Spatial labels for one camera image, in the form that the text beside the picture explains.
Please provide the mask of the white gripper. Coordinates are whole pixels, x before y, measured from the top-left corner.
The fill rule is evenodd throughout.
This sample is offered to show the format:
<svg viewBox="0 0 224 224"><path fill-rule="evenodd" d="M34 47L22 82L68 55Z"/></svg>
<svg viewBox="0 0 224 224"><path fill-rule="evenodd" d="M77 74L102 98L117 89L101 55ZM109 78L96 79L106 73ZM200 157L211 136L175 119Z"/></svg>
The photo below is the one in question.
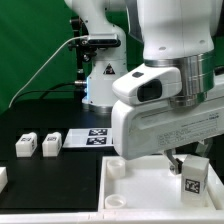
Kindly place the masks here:
<svg viewBox="0 0 224 224"><path fill-rule="evenodd" d="M196 153L207 157L211 137L224 133L224 97L177 109L166 100L136 107L118 101L111 123L114 148L120 156L132 160L165 151L170 171L179 175L183 162L173 156L172 149L199 141Z"/></svg>

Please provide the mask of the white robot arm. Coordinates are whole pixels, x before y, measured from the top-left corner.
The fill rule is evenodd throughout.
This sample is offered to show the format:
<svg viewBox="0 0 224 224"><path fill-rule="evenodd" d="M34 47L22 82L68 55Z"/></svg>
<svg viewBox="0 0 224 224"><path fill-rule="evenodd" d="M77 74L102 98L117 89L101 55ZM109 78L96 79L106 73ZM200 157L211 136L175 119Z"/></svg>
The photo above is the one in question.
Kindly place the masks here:
<svg viewBox="0 0 224 224"><path fill-rule="evenodd" d="M93 69L84 105L110 111L130 160L224 133L224 74L214 66L223 0L65 0L83 21Z"/></svg>

